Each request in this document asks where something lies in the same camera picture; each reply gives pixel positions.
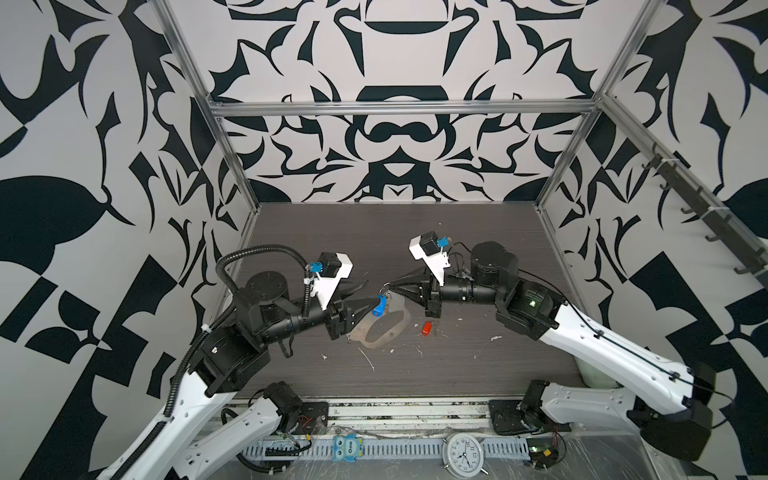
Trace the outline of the blue capped key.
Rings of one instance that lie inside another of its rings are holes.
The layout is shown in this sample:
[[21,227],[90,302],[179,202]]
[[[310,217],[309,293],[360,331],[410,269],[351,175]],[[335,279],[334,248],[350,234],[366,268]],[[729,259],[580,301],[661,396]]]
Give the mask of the blue capped key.
[[377,296],[377,299],[378,299],[378,304],[372,310],[372,314],[374,317],[379,318],[383,316],[386,312],[388,298],[386,295],[380,294]]

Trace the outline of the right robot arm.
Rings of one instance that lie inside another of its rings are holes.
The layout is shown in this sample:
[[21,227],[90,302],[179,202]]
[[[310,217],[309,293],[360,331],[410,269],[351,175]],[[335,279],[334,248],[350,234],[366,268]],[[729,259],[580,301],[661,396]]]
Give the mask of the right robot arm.
[[414,238],[409,249],[425,266],[391,281],[389,290],[421,305],[431,318],[440,317],[449,302],[490,305],[507,329],[564,351],[617,384],[572,388],[534,380],[514,407],[492,410],[497,434],[582,424],[636,433],[678,460],[702,456],[715,428],[712,368],[664,358],[589,318],[559,291],[521,278],[517,257],[497,242],[475,245],[468,269],[459,274],[449,270],[446,246],[444,238]]

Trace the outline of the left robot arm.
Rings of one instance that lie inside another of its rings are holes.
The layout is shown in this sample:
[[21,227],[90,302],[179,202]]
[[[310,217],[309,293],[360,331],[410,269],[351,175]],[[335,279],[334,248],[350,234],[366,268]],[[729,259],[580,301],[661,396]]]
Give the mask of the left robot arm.
[[303,402],[286,382],[274,382],[240,414],[215,431],[203,428],[270,361],[269,347],[291,353],[301,332],[325,326],[333,339],[351,332],[369,313],[380,314],[382,296],[354,298],[360,284],[332,279],[328,305],[315,297],[291,300],[286,278],[275,271],[252,276],[233,296],[217,327],[194,342],[165,407],[131,446],[87,479],[208,479],[254,442],[290,433]]

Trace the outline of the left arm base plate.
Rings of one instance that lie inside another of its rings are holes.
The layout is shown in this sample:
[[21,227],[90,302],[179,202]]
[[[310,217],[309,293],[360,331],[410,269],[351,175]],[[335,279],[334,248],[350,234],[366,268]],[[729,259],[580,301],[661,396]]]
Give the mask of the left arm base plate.
[[309,401],[302,404],[300,413],[290,433],[298,436],[322,433],[328,425],[329,403]]

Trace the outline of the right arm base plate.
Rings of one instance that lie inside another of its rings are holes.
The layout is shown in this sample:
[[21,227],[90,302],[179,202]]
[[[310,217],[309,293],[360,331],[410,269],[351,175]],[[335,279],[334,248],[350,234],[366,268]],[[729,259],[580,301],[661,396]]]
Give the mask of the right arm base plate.
[[515,436],[540,430],[535,420],[527,417],[521,400],[493,399],[488,402],[490,422],[495,434]]

